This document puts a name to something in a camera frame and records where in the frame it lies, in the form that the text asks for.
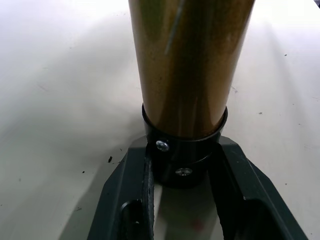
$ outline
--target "white table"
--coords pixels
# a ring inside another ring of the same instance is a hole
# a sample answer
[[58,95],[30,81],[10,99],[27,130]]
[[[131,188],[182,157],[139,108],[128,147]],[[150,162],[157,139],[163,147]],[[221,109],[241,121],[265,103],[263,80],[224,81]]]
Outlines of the white table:
[[[320,239],[319,41],[312,0],[256,0],[223,132],[310,240]],[[128,3],[3,0],[0,56],[0,239],[84,240],[104,182],[144,134]]]

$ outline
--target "screw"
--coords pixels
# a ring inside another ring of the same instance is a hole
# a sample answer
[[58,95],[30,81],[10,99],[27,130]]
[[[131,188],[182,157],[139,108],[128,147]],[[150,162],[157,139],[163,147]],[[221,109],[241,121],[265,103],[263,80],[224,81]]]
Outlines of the screw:
[[161,152],[168,152],[169,151],[169,145],[167,142],[158,140],[155,142],[156,148],[159,149]]
[[179,168],[177,171],[175,171],[175,174],[179,175],[179,176],[188,176],[190,174],[192,174],[192,169],[190,168]]

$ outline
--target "cylindrical post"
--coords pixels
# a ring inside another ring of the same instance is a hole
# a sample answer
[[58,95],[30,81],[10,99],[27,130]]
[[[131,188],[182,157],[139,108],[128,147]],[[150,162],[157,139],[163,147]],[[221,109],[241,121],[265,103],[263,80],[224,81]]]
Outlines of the cylindrical post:
[[220,126],[254,0],[129,0],[143,105],[165,134]]

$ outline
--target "gold metal pole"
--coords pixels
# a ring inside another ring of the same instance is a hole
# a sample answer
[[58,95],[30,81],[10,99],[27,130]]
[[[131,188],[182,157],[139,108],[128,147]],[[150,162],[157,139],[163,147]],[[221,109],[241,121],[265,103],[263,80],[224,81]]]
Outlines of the gold metal pole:
[[143,105],[162,132],[219,127],[254,0],[129,0]]

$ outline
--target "brass tube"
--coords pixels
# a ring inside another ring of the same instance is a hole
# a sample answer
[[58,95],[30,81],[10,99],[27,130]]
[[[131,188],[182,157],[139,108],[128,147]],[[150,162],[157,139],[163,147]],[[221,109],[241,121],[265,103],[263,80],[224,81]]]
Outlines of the brass tube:
[[166,134],[220,124],[254,0],[129,0],[143,105]]

